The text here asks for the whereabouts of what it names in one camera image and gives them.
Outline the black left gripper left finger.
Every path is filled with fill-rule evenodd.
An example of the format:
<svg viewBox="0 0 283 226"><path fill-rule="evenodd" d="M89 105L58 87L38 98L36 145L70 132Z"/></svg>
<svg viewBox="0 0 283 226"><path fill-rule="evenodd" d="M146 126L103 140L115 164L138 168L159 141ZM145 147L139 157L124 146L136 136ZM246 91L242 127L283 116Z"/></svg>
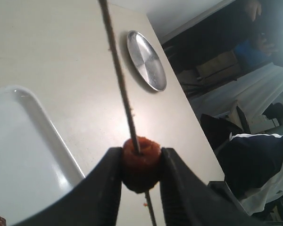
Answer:
<svg viewBox="0 0 283 226"><path fill-rule="evenodd" d="M120 147L107 150L97 166L71 192L20 226L114 226L121 198Z"/></svg>

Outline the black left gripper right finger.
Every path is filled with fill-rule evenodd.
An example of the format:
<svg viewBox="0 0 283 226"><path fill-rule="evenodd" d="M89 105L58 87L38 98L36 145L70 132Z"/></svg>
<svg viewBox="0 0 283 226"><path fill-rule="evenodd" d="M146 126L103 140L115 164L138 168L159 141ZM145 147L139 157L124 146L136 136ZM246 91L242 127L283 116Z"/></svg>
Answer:
<svg viewBox="0 0 283 226"><path fill-rule="evenodd" d="M257 220L207 187L172 148L161 150L160 195L167 226L255 226Z"/></svg>

